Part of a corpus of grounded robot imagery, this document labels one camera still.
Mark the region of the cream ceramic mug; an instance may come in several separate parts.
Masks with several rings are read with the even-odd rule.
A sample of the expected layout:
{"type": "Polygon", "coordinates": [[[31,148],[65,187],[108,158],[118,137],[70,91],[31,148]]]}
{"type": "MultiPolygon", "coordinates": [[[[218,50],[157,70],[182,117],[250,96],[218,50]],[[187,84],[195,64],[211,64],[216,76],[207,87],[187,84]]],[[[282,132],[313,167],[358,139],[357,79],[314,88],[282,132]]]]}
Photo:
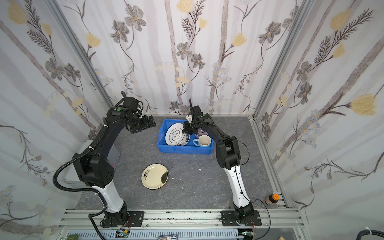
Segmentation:
{"type": "Polygon", "coordinates": [[[212,143],[212,139],[207,135],[203,135],[198,139],[194,139],[193,143],[196,147],[208,148],[212,143]]]}

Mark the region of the blue plastic bin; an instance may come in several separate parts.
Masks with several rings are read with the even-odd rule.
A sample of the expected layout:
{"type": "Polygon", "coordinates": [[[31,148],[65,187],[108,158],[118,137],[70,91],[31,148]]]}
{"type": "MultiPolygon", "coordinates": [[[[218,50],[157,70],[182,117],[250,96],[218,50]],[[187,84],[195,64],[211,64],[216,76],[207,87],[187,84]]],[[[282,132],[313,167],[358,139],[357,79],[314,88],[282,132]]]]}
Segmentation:
{"type": "Polygon", "coordinates": [[[171,146],[167,144],[167,131],[174,124],[180,123],[182,128],[184,126],[185,120],[174,120],[174,119],[165,119],[162,122],[158,134],[158,143],[157,146],[162,153],[170,154],[193,154],[193,155],[210,155],[214,149],[214,141],[211,140],[211,144],[208,147],[200,147],[195,145],[194,140],[198,139],[195,135],[189,135],[190,140],[184,146],[171,146]]]}

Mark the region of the white plate black pattern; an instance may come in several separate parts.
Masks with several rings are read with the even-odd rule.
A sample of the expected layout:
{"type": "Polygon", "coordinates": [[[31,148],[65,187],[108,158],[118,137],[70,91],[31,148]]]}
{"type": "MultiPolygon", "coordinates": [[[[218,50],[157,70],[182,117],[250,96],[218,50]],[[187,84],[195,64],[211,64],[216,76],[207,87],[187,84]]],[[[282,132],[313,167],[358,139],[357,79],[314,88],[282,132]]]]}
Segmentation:
{"type": "Polygon", "coordinates": [[[182,123],[175,123],[170,126],[170,128],[166,132],[165,141],[166,144],[169,146],[180,146],[180,142],[184,138],[183,131],[183,125],[182,123]]]}

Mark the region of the lilac ceramic bowl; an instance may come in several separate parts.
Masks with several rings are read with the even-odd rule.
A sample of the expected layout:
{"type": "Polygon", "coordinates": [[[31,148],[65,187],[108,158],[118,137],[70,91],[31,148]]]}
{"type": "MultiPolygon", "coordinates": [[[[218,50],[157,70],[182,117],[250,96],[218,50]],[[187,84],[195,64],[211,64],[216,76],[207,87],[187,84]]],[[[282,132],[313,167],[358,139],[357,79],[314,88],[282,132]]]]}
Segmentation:
{"type": "Polygon", "coordinates": [[[201,136],[208,136],[209,134],[202,129],[198,129],[198,133],[196,134],[196,137],[199,138],[201,136]]]}

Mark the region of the green rimmed white plate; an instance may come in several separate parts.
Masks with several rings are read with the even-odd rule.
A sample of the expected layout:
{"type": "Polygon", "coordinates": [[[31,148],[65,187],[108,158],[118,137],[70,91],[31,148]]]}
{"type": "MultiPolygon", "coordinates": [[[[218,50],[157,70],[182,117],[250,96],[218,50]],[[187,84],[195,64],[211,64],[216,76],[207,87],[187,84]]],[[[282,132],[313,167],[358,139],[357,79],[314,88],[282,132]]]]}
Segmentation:
{"type": "Polygon", "coordinates": [[[185,146],[191,139],[191,136],[189,134],[184,134],[183,140],[180,142],[180,146],[185,146]]]}

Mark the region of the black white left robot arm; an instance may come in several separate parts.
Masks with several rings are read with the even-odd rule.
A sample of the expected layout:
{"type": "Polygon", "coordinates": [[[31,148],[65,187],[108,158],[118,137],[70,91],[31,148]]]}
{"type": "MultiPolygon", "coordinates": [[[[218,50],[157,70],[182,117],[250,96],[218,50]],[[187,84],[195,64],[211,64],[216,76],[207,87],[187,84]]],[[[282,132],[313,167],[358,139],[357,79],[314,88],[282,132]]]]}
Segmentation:
{"type": "Polygon", "coordinates": [[[120,132],[126,128],[132,134],[156,126],[152,116],[139,116],[130,108],[113,107],[103,118],[102,129],[81,154],[74,154],[73,163],[79,179],[96,191],[104,207],[103,228],[121,227],[130,219],[127,204],[113,183],[115,169],[108,156],[120,132]]]}

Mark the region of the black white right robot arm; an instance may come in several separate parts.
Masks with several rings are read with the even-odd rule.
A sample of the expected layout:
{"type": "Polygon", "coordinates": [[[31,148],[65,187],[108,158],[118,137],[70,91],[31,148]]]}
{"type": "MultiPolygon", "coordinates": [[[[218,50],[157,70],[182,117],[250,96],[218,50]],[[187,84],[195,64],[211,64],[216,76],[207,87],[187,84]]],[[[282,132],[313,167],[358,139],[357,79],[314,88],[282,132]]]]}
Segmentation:
{"type": "Polygon", "coordinates": [[[223,132],[209,114],[189,113],[186,119],[183,132],[192,135],[201,129],[215,142],[218,164],[224,169],[232,190],[235,220],[238,225],[246,225],[254,215],[254,207],[241,175],[239,141],[223,132]]]}

